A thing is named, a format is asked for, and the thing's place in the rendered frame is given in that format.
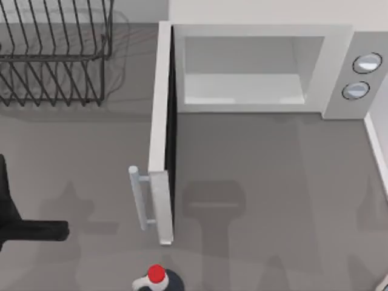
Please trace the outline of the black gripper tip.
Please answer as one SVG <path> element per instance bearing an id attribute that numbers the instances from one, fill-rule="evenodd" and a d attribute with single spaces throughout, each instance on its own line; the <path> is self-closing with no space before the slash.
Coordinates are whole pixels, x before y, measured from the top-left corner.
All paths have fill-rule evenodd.
<path id="1" fill-rule="evenodd" d="M 0 154 L 0 251 L 7 241 L 65 241 L 67 221 L 23 219 L 10 194 L 7 164 Z"/>

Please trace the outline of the round microwave knob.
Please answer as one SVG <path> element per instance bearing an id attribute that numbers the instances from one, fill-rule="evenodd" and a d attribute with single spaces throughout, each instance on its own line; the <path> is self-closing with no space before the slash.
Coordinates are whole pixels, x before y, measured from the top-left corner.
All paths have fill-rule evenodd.
<path id="1" fill-rule="evenodd" d="M 355 73 L 365 75 L 379 69 L 382 63 L 383 57 L 378 53 L 372 52 L 357 57 L 352 64 L 352 68 Z"/>
<path id="2" fill-rule="evenodd" d="M 370 91 L 370 85 L 365 81 L 347 84 L 342 90 L 343 98 L 357 100 L 365 97 Z"/>

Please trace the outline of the dark bottle with red cap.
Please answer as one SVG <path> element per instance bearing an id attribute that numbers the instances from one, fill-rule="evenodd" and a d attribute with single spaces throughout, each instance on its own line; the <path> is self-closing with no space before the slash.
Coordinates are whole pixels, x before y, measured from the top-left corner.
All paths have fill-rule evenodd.
<path id="1" fill-rule="evenodd" d="M 186 291 L 186 288 L 176 272 L 153 264 L 144 276 L 132 282 L 132 291 Z"/>

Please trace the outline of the pale microwave oven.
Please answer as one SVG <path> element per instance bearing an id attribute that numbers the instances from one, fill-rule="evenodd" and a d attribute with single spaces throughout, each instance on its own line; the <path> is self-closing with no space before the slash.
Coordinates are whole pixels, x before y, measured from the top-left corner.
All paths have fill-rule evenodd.
<path id="1" fill-rule="evenodd" d="M 388 0 L 169 0 L 181 113 L 363 119 L 388 74 Z M 354 60 L 383 57 L 360 75 Z M 369 93 L 342 96 L 365 81 Z"/>

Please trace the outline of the pale microwave door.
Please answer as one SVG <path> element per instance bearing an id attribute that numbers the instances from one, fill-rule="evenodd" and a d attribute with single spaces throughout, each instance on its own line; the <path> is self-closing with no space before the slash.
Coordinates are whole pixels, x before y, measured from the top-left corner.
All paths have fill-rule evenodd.
<path id="1" fill-rule="evenodd" d="M 148 174 L 160 245 L 174 240 L 173 194 L 175 191 L 176 86 L 173 26 L 158 25 L 155 82 L 152 105 Z"/>

